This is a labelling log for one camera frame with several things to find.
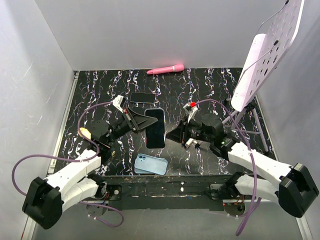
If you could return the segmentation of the black phone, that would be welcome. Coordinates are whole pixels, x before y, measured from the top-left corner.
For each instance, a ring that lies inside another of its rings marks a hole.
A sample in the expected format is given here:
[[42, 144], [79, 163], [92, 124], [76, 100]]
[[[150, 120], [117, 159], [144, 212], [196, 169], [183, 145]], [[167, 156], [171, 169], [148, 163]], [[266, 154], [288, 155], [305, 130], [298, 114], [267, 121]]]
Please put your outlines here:
[[157, 118], [157, 122], [145, 129], [146, 147], [148, 149], [164, 148], [166, 146], [164, 110], [162, 108], [149, 108], [144, 113], [148, 117]]

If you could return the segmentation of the light blue phone case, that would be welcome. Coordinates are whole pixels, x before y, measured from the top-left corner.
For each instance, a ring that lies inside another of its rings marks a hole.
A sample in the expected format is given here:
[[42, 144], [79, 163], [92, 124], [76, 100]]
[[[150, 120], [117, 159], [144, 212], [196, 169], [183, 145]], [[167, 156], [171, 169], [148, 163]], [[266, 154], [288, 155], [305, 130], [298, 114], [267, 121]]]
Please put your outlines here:
[[134, 172], [135, 172], [136, 174], [155, 174], [155, 175], [158, 174], [158, 173], [154, 173], [154, 172], [142, 170], [142, 169], [139, 169], [139, 168], [134, 168]]

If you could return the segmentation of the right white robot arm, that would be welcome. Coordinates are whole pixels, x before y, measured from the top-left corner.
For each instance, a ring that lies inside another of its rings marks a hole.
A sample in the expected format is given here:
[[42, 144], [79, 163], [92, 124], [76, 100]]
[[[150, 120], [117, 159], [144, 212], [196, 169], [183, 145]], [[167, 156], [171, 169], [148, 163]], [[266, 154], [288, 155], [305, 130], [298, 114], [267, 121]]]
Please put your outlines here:
[[183, 117], [166, 138], [186, 146], [189, 139], [209, 143], [210, 150], [220, 158], [238, 164], [257, 174], [257, 179], [236, 172], [222, 186], [210, 191], [215, 199], [237, 199], [241, 195], [277, 203], [293, 217], [301, 218], [319, 195], [319, 190], [306, 166], [291, 166], [273, 160], [239, 141], [225, 131], [222, 121], [204, 115], [201, 122]]

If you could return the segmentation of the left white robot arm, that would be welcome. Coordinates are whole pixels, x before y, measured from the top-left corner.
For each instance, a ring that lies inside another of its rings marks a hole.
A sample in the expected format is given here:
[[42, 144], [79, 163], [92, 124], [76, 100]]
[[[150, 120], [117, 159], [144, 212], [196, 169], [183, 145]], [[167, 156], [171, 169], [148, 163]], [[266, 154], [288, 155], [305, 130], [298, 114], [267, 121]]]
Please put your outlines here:
[[87, 198], [103, 199], [107, 182], [93, 171], [115, 155], [113, 143], [129, 132], [139, 133], [158, 120], [127, 108], [118, 120], [108, 124], [95, 122], [82, 129], [93, 142], [75, 162], [42, 179], [36, 177], [26, 193], [22, 211], [47, 230], [54, 226], [62, 213]]

